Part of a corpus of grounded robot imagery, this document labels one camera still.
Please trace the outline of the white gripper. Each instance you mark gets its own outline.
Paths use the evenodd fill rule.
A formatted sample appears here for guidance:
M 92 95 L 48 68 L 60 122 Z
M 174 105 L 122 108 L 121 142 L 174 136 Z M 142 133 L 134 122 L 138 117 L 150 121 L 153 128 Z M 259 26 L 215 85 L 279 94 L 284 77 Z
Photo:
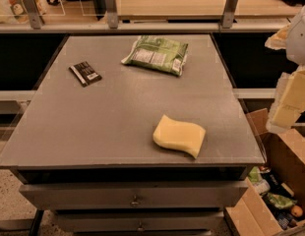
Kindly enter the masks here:
M 305 111 L 305 5 L 290 25 L 267 39 L 265 46 L 273 50 L 286 48 L 287 59 L 302 65 L 292 74 L 282 73 L 277 81 L 266 128 L 279 134 L 289 130 Z

